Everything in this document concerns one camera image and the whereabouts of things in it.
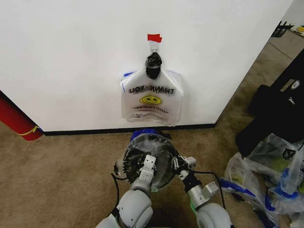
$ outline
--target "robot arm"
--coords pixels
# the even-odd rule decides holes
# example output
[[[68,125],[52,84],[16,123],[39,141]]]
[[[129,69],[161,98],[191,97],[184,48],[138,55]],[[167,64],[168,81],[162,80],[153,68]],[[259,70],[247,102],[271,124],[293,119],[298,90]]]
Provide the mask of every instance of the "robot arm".
[[[117,206],[117,208],[96,228],[143,228],[150,221],[153,210],[151,207],[150,191],[154,176],[156,158],[147,155],[139,178],[131,185]],[[189,171],[195,168],[196,160],[192,157],[176,157],[172,160],[175,174],[185,185],[185,191],[190,197],[199,228],[230,228],[229,214],[219,204],[206,204],[219,188],[212,182],[202,187],[201,182]]]
[[[150,200],[151,181],[154,175],[156,158],[145,157],[144,165],[137,178],[119,201],[117,208],[96,228],[143,228],[150,221],[153,210]]]
[[[195,211],[199,228],[230,228],[231,221],[227,211],[219,204],[206,204],[218,190],[212,182],[202,187],[201,182],[189,171],[195,168],[196,160],[180,156],[173,160],[174,168],[185,185],[185,192],[190,197],[190,204]]]

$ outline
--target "yellow stripe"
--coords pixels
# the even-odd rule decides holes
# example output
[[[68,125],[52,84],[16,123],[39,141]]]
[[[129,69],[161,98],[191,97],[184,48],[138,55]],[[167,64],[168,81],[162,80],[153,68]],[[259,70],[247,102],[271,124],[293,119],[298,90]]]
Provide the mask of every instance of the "yellow stripe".
[[[22,135],[30,134],[30,133],[32,133],[32,132],[34,133],[34,132],[36,131],[37,128],[40,128],[40,127],[35,126],[35,127],[34,127],[32,130],[30,130],[29,132],[26,132],[26,133],[24,133],[24,134],[18,134],[18,133],[17,133],[17,134],[22,136]]]

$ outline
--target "wire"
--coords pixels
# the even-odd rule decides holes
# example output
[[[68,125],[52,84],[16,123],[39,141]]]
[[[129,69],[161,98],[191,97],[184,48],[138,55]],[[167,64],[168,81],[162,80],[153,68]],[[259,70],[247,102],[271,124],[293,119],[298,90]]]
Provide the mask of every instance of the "wire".
[[[219,186],[219,191],[220,191],[220,196],[222,198],[222,204],[223,204],[223,208],[226,209],[226,205],[225,205],[225,201],[224,201],[224,196],[223,196],[223,191],[222,191],[222,187],[221,187],[221,184],[219,182],[219,178],[218,176],[214,173],[214,172],[201,172],[201,171],[194,171],[194,170],[190,170],[188,169],[190,172],[193,172],[193,173],[198,173],[198,174],[212,174],[215,176],[215,178],[217,179],[218,181],[218,186]]]
[[[118,187],[117,180],[119,180],[119,181],[124,181],[124,180],[126,180],[126,179],[128,179],[128,178],[127,178],[127,177],[126,177],[126,178],[119,178],[119,177],[116,177],[113,173],[111,173],[111,176],[113,177],[113,180],[114,180],[114,182],[115,182],[116,195],[117,195],[115,207],[113,208],[113,210],[112,210],[112,212],[111,212],[111,213],[113,213],[113,212],[115,211],[115,209],[117,208],[118,203],[119,203],[119,187]]]

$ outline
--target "beige carpet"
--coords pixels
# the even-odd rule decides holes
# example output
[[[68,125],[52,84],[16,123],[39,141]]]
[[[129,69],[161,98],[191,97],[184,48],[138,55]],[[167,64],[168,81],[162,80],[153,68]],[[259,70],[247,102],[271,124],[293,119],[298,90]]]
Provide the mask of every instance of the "beige carpet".
[[[289,48],[289,40],[297,39],[296,51],[282,53],[281,49]],[[279,42],[280,50],[277,44],[268,42],[214,129],[168,131],[181,154],[197,159],[197,170],[223,175],[228,160],[238,151],[236,134],[253,119],[246,109],[254,92],[260,84],[272,84],[304,47],[303,40],[286,33],[274,41]],[[0,123],[0,227],[94,228],[115,204],[110,173],[130,136],[43,136],[27,142]],[[205,184],[213,181],[209,176],[199,179]],[[129,184],[119,185],[122,195]],[[224,197],[236,228],[262,227],[248,204],[236,202],[228,193]],[[220,204],[219,194],[213,201]],[[188,195],[177,178],[166,189],[152,194],[152,206],[150,226],[197,227]],[[281,224],[288,227],[288,218],[282,217]]]

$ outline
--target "red cylinder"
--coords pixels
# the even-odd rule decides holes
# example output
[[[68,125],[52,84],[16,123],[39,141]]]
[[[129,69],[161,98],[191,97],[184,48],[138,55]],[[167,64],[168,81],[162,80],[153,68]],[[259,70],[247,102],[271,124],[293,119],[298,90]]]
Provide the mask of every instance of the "red cylinder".
[[[28,141],[37,139],[42,135],[38,126],[3,97],[0,97],[0,121]]]

